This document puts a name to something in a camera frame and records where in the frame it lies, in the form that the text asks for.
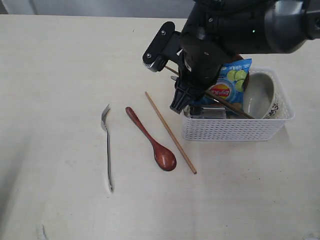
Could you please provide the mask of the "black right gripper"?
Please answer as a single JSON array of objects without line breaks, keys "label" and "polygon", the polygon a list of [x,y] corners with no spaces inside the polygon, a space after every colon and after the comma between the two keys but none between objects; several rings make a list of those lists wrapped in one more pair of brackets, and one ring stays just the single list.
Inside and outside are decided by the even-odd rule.
[{"label": "black right gripper", "polygon": [[180,33],[179,80],[170,109],[177,114],[213,85],[223,64],[265,49],[265,1],[197,0]]}]

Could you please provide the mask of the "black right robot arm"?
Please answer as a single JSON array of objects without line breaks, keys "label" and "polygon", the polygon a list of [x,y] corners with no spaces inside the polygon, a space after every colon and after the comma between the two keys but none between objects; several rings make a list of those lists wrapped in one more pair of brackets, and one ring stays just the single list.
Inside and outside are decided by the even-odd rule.
[{"label": "black right robot arm", "polygon": [[197,0],[180,33],[170,108],[199,100],[237,55],[290,54],[319,36],[317,0]]}]

